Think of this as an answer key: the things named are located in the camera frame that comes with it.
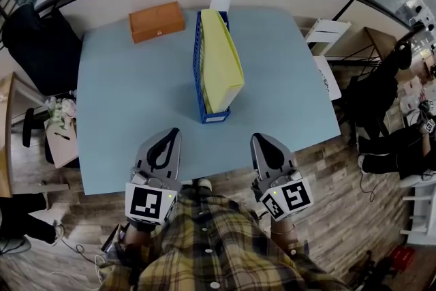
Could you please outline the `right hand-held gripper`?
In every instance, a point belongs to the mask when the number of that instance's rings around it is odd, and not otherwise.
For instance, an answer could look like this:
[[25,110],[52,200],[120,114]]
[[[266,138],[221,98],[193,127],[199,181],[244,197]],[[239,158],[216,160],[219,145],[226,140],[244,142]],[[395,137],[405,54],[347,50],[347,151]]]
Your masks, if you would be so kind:
[[262,203],[274,221],[280,221],[313,205],[309,182],[293,168],[289,149],[272,136],[254,133],[251,156]]

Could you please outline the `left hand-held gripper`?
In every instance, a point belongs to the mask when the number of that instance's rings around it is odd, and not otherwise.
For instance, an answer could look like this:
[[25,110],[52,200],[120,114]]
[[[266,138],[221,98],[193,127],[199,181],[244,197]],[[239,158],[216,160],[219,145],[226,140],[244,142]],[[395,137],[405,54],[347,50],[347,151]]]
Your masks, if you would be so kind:
[[125,215],[142,224],[163,225],[174,208],[181,183],[177,180],[181,132],[158,132],[138,150],[138,167],[131,169],[125,186]]

